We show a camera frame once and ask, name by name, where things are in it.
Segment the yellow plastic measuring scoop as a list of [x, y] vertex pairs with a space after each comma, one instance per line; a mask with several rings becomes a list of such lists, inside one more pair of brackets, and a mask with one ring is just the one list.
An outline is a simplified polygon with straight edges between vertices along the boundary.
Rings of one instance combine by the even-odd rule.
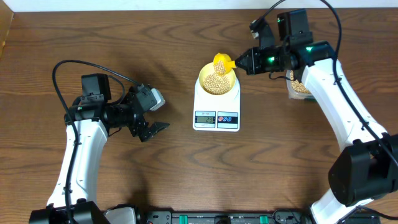
[[229, 55], [217, 53], [213, 59], [213, 67], [218, 75], [226, 75], [236, 68], [236, 64]]

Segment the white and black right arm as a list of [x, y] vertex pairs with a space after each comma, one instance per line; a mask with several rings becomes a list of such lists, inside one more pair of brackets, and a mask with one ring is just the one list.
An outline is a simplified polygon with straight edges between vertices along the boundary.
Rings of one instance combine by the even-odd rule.
[[319, 104], [340, 147], [328, 172], [329, 190], [310, 207], [313, 223], [344, 223], [368, 203], [397, 190], [397, 136], [389, 134], [367, 111], [338, 60], [338, 49], [315, 42], [307, 12], [277, 16], [280, 45], [264, 17], [249, 28], [257, 47], [235, 64], [248, 75], [292, 72]]

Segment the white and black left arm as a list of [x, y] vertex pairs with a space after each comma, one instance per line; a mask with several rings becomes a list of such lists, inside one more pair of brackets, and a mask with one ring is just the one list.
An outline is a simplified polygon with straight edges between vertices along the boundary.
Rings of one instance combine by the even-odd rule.
[[65, 115], [67, 146], [62, 168], [44, 209], [30, 214], [30, 223], [139, 223], [133, 205], [117, 205], [103, 212], [96, 204], [101, 155], [111, 128], [129, 128], [132, 136], [145, 142], [168, 123], [149, 124], [144, 113], [164, 105], [161, 92], [150, 85], [138, 85], [111, 101], [109, 76], [83, 75], [83, 94]]

